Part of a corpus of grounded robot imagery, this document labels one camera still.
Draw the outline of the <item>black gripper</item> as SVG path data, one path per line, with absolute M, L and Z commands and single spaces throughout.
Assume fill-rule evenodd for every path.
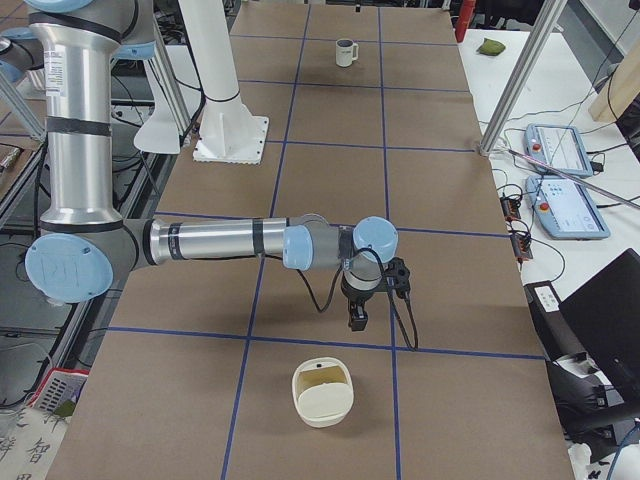
M 353 332 L 364 331 L 368 323 L 368 314 L 365 310 L 366 302 L 379 291 L 379 288 L 360 290 L 352 286 L 346 279 L 342 279 L 341 291 L 348 301 L 349 328 Z

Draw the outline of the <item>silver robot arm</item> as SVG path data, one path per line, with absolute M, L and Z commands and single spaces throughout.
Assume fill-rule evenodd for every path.
M 157 50 L 149 1 L 33 1 L 29 22 L 44 49 L 50 205 L 25 268 L 46 296 L 79 303 L 105 293 L 138 268 L 166 261 L 267 257 L 289 269 L 334 270 L 349 326 L 367 323 L 377 292 L 404 297 L 408 272 L 392 223 L 368 217 L 354 227 L 308 214 L 295 218 L 166 224 L 127 220 L 114 207 L 111 66 Z

